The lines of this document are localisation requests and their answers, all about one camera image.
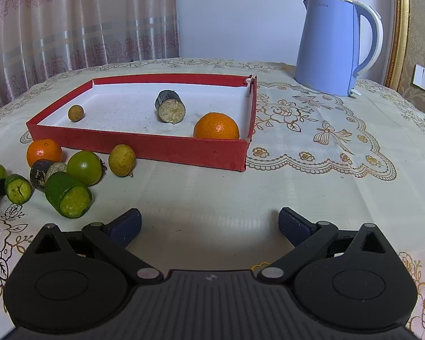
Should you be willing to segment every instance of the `blue gripper pad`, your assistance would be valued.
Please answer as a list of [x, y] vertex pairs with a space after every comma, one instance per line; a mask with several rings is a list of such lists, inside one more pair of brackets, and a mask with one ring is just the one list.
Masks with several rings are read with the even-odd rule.
[[102, 231], [122, 248], [140, 233], [142, 215], [137, 209], [130, 209], [102, 228]]
[[298, 246], [316, 233], [318, 228], [292, 209], [284, 207], [279, 213], [279, 230], [291, 244]]

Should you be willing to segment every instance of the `curtain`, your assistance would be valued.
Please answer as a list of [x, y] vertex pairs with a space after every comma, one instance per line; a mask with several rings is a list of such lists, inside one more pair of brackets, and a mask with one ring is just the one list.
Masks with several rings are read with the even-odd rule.
[[64, 71], [178, 55], [175, 0], [0, 0], [0, 107]]

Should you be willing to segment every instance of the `gold frame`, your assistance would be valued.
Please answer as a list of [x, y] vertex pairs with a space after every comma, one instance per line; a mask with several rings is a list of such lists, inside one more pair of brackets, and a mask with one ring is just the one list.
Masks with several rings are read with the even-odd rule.
[[393, 17], [392, 47], [384, 85], [398, 91], [409, 40], [411, 0], [395, 0]]

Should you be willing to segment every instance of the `orange fruit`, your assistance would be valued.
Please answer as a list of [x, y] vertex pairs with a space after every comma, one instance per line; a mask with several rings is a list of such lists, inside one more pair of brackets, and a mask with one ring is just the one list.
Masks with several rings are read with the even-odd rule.
[[195, 124], [194, 138], [239, 139], [239, 129], [229, 116], [210, 112]]
[[63, 151], [56, 141], [52, 139], [34, 141], [27, 149], [28, 166], [32, 167], [36, 161], [41, 159], [61, 162], [62, 155]]

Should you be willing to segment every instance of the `blue kettle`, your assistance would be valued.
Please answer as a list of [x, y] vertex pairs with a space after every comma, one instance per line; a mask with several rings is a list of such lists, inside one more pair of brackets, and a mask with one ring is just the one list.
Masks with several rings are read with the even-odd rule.
[[[383, 46], [381, 16], [360, 1], [304, 0], [304, 5], [307, 15], [295, 80], [329, 95], [359, 95], [356, 78], [375, 63]], [[359, 65], [361, 15], [370, 22], [373, 42]]]

